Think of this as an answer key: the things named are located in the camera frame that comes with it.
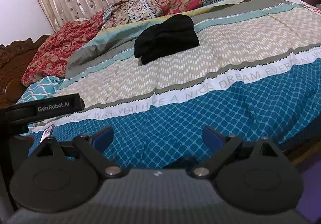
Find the black pants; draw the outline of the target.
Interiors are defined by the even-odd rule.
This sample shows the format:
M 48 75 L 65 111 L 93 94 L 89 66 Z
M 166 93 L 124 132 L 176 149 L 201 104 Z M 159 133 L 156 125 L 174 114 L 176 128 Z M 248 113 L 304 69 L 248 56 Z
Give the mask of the black pants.
M 199 45 L 192 19 L 187 15 L 177 14 L 161 24 L 145 29 L 134 42 L 134 57 L 146 65 Z

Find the smartphone with lit screen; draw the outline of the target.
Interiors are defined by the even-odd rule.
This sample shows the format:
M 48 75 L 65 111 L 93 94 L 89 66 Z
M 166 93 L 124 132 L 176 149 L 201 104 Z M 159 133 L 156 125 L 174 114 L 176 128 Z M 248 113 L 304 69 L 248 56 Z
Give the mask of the smartphone with lit screen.
M 54 124 L 50 125 L 48 128 L 46 128 L 43 131 L 43 134 L 42 134 L 41 139 L 40 139 L 40 143 L 42 141 L 44 141 L 46 138 L 49 138 L 52 135 L 53 129 L 54 129 Z

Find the teal white patterned pillow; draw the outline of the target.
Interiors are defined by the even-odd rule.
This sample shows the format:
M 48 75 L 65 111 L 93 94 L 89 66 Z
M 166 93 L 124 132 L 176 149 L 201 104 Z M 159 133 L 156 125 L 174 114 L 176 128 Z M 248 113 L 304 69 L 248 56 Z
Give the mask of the teal white patterned pillow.
M 63 80 L 56 76 L 46 76 L 31 84 L 19 98 L 17 104 L 42 100 L 55 95 Z

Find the carved wooden headboard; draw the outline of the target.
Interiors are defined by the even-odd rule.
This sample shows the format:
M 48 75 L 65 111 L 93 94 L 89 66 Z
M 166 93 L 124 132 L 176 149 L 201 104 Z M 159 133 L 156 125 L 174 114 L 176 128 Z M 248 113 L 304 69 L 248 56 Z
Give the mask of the carved wooden headboard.
M 48 35 L 42 35 L 33 42 L 28 38 L 25 41 L 14 41 L 11 44 L 0 46 L 0 106 L 6 108 L 16 104 L 25 87 L 21 78 L 32 61 L 38 48 L 45 42 Z

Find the patterned teal beige bedsheet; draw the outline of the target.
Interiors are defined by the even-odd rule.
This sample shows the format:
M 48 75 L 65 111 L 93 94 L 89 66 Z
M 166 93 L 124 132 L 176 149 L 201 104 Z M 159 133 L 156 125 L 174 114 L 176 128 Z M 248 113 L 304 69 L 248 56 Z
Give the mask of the patterned teal beige bedsheet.
M 40 143 L 112 126 L 105 156 L 163 167 L 205 159 L 211 126 L 283 150 L 320 136 L 320 15 L 285 0 L 225 0 L 187 12 L 200 45 L 146 65 L 134 42 L 166 16 L 105 29 L 70 57 L 55 96 L 79 94 L 82 112 L 32 124 Z

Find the white floral mattress sheet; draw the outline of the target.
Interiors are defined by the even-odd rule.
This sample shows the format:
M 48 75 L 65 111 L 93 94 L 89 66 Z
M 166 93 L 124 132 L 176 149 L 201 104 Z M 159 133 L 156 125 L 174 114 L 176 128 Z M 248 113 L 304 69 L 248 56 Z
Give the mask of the white floral mattress sheet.
M 309 3 L 304 2 L 302 0 L 285 0 L 285 1 L 296 3 L 296 4 L 298 4 L 298 5 L 300 5 L 300 6 L 304 7 L 304 8 L 307 8 L 309 11 L 316 13 L 317 15 L 321 15 L 320 8 L 318 8 L 316 6 L 313 6 L 313 5 L 310 5 Z

